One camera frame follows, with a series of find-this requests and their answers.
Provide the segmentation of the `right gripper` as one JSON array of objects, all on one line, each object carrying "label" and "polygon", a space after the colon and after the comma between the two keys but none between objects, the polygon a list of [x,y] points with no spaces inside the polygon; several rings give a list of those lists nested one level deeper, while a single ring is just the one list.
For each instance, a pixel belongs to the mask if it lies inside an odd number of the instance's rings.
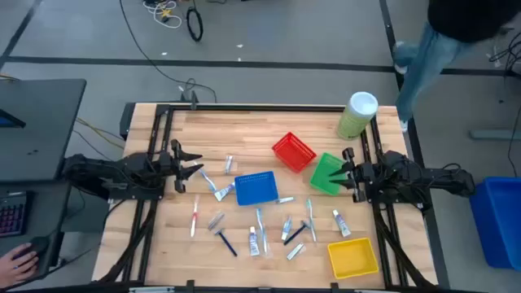
[{"label": "right gripper", "polygon": [[360,184],[364,186],[372,186],[375,175],[370,158],[368,148],[363,148],[362,151],[364,162],[361,164],[354,164],[354,150],[348,147],[343,150],[343,163],[339,170],[330,174],[330,177],[346,173],[346,179],[330,180],[330,183],[343,186],[348,190],[352,190],[352,199],[354,203],[365,202],[368,199],[367,191],[360,188]]}]

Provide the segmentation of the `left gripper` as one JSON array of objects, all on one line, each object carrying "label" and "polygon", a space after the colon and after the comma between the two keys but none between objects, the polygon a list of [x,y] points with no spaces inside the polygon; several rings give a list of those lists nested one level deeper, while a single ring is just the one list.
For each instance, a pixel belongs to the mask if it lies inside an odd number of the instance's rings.
[{"label": "left gripper", "polygon": [[175,176],[174,188],[182,194],[186,192],[184,180],[188,180],[194,173],[197,173],[202,167],[202,164],[196,164],[189,167],[183,167],[182,161],[192,161],[201,159],[203,156],[198,154],[191,154],[182,150],[182,145],[177,139],[171,141],[172,154],[167,151],[160,153],[160,174],[162,176]]}]

